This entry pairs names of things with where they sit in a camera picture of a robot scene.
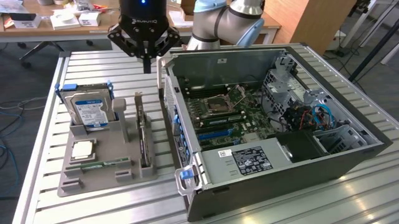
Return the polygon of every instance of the wooden desk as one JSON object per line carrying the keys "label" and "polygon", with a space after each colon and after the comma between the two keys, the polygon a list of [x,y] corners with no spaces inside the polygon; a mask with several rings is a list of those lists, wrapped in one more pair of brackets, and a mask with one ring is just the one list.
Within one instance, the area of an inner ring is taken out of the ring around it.
{"label": "wooden desk", "polygon": [[[119,7],[116,0],[92,0],[95,4],[107,5],[108,7]],[[43,6],[36,0],[24,0],[23,6],[31,13],[40,16],[53,14],[53,9],[62,9],[60,5]],[[67,41],[86,39],[106,39],[108,28],[118,23],[119,13],[100,14],[99,27],[79,27],[71,29],[53,30],[51,21],[43,20],[37,29],[17,29],[15,26],[0,31],[0,42],[36,42],[36,41]]]}
{"label": "wooden desk", "polygon": [[[119,7],[118,0],[92,0],[92,3],[106,5],[112,8]],[[53,9],[62,9],[60,5],[43,6],[36,0],[24,0],[23,6],[31,13],[37,13],[40,16],[49,16],[53,14]],[[168,6],[167,10],[179,11],[178,8]],[[79,27],[71,29],[53,30],[51,21],[43,20],[37,29],[17,29],[13,26],[0,30],[0,42],[40,42],[40,41],[71,41],[71,40],[94,40],[107,39],[107,33],[111,26],[118,23],[119,12],[114,14],[100,14],[99,27]],[[260,32],[262,36],[256,43],[271,43],[275,38],[275,33],[282,27],[280,24],[266,13],[263,14],[266,20],[264,29]],[[178,28],[182,36],[191,36],[192,28]]]}

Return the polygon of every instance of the sticker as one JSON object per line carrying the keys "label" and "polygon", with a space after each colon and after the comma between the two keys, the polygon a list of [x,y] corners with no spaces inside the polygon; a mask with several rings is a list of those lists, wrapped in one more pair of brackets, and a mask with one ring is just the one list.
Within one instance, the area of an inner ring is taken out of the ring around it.
{"label": "sticker", "polygon": [[274,168],[260,146],[235,151],[232,156],[244,176]]}
{"label": "sticker", "polygon": [[219,157],[226,157],[226,156],[231,156],[231,149],[228,150],[222,150],[218,152],[219,153]]}
{"label": "sticker", "polygon": [[215,120],[210,122],[210,125],[224,123],[224,122],[227,122],[227,120]]}
{"label": "sticker", "polygon": [[227,58],[218,59],[218,64],[224,64],[224,63],[227,63]]}
{"label": "sticker", "polygon": [[239,120],[239,119],[242,119],[242,115],[230,117],[230,118],[228,118],[228,121]]}
{"label": "sticker", "polygon": [[108,124],[107,113],[102,111],[103,101],[82,100],[75,102],[83,124],[88,127],[103,127]]}
{"label": "sticker", "polygon": [[108,33],[108,31],[107,30],[91,30],[90,33],[91,34],[106,34],[106,33]]}

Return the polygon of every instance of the desk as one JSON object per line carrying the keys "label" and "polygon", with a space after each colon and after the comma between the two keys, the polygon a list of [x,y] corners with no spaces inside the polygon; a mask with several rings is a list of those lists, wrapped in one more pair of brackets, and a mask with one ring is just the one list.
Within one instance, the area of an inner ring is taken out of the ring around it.
{"label": "desk", "polygon": [[[394,144],[362,162],[340,179],[308,187],[192,224],[266,223],[398,223],[399,220],[399,123],[370,100],[310,47],[290,47],[328,80]],[[148,223],[190,224],[178,193],[174,161],[156,87],[156,67],[143,65],[122,51],[72,52],[59,59],[52,85],[114,83],[114,94],[126,98],[126,116],[135,116],[134,93],[144,93],[144,110],[152,118],[159,178],[154,181],[58,197],[66,154],[70,114],[53,89],[48,92],[13,224]],[[318,86],[308,78],[310,88]]]}
{"label": "desk", "polygon": [[[92,0],[92,3],[107,5],[118,8],[118,0]],[[53,9],[62,9],[60,5],[41,6],[36,0],[24,0],[24,7],[31,13],[41,16],[52,15]],[[107,39],[108,28],[118,23],[119,13],[100,14],[102,22],[99,27],[79,27],[71,29],[53,30],[51,21],[44,20],[37,29],[17,29],[13,26],[5,30],[0,30],[0,42],[40,42],[40,41],[72,41],[72,40],[94,40]],[[280,28],[280,24],[267,15],[263,14],[266,20],[263,33],[263,41],[271,43],[275,33]],[[191,28],[179,28],[182,36],[191,36]]]}

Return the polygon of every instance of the blue cable on floor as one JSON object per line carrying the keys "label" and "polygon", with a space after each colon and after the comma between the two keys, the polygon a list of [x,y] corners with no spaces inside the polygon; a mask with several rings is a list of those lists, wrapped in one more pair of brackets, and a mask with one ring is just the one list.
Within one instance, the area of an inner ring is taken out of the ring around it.
{"label": "blue cable on floor", "polygon": [[23,125],[23,121],[24,121],[24,119],[23,119],[23,117],[21,117],[20,115],[13,114],[13,113],[4,113],[4,112],[0,112],[0,114],[7,115],[7,116],[19,117],[19,125],[13,128],[13,130],[12,130],[11,132],[8,132],[8,133],[4,134],[4,135],[0,135],[0,138],[3,138],[3,137],[5,137],[5,136],[8,136],[9,134],[12,134],[12,133],[20,128],[20,126]]}
{"label": "blue cable on floor", "polygon": [[13,156],[12,151],[5,146],[0,146],[0,148],[3,150],[5,150],[5,153],[9,153],[9,155],[11,155],[11,160],[12,160],[13,167],[15,167],[15,172],[16,172],[16,180],[15,180],[13,186],[4,193],[1,193],[1,195],[0,195],[0,197],[4,197],[9,192],[12,192],[16,189],[16,187],[19,185],[19,167],[17,167],[17,162],[15,160],[15,156]]}

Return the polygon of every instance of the blue pcie slot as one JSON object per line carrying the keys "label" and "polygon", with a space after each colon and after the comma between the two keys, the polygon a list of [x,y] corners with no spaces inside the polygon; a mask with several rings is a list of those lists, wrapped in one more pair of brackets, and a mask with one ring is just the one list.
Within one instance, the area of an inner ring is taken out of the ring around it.
{"label": "blue pcie slot", "polygon": [[228,129],[226,131],[215,132],[215,133],[211,133],[211,134],[200,134],[199,135],[199,140],[206,140],[206,139],[212,139],[212,138],[218,138],[218,137],[231,136],[232,130],[234,129]]}

